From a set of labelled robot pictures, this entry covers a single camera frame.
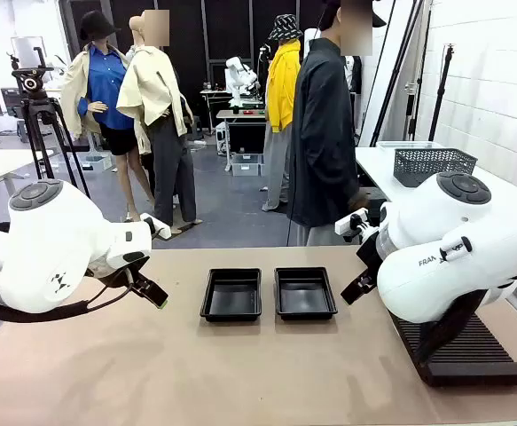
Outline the person's right hand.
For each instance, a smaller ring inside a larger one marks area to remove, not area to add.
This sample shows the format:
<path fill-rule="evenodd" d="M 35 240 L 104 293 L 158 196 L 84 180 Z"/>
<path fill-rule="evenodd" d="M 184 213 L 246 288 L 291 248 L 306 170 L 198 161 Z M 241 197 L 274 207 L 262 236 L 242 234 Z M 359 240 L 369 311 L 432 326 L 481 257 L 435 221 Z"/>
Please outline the person's right hand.
<path fill-rule="evenodd" d="M 348 201 L 348 208 L 350 213 L 354 213 L 359 209 L 368 209 L 370 207 L 370 201 L 367 193 L 363 191 L 357 192 Z"/>

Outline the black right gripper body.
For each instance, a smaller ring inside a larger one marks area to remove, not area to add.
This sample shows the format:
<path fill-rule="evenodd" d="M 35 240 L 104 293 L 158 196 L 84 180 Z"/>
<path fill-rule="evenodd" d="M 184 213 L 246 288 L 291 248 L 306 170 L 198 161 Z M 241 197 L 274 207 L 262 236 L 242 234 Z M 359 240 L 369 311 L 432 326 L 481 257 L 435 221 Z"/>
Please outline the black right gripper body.
<path fill-rule="evenodd" d="M 376 276 L 380 268 L 380 255 L 377 250 L 376 240 L 376 237 L 368 237 L 364 239 L 363 244 L 356 252 L 356 255 L 365 264 L 365 272 L 369 276 Z"/>

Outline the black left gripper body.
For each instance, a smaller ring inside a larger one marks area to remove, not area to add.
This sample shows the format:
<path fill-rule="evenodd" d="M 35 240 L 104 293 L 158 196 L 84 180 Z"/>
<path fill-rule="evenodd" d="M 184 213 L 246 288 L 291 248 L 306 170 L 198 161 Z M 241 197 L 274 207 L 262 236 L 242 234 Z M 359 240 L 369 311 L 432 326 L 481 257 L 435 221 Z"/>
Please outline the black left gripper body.
<path fill-rule="evenodd" d="M 143 257 L 132 263 L 129 263 L 125 267 L 125 275 L 129 281 L 129 285 L 132 288 L 149 288 L 150 287 L 151 281 L 141 273 L 142 268 L 144 267 L 144 265 L 147 263 L 148 260 L 149 260 L 148 257 Z"/>

